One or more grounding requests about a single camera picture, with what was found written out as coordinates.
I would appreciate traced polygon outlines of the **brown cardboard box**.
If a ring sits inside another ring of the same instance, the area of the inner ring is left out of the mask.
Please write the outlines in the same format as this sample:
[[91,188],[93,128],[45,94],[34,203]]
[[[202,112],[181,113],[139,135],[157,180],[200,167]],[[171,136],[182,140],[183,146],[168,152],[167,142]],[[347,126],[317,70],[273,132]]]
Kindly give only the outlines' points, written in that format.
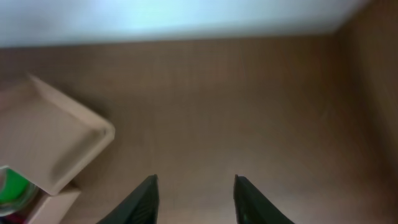
[[1,216],[60,223],[81,191],[71,181],[114,139],[106,119],[39,78],[1,85],[1,188],[6,170],[28,180]]

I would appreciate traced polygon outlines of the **orange utility knife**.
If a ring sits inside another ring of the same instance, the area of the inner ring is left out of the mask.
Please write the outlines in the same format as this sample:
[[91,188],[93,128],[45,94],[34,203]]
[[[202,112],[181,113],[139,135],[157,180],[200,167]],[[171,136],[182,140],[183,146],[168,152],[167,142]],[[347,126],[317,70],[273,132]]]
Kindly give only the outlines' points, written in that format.
[[19,214],[10,214],[0,218],[0,224],[25,224],[26,217]]

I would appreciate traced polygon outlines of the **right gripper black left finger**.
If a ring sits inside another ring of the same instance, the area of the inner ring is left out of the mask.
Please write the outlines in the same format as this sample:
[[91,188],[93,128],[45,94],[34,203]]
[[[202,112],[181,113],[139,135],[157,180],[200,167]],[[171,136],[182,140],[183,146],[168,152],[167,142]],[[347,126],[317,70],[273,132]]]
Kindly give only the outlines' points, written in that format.
[[156,224],[159,186],[156,174],[148,176],[98,224]]

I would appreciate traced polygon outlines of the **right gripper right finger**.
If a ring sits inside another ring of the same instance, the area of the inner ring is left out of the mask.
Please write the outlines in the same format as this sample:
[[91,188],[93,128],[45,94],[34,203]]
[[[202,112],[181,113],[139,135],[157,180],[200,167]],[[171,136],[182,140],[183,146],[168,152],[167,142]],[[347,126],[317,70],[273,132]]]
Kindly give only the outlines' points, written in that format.
[[235,175],[233,198],[237,224],[294,224],[244,176]]

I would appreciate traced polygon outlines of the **green tape roll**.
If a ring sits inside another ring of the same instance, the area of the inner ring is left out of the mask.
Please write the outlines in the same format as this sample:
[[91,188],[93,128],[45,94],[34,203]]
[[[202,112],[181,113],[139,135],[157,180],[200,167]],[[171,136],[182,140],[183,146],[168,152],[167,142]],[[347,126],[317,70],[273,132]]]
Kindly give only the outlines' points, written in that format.
[[8,167],[1,168],[1,216],[16,213],[30,204],[39,192],[32,182]]

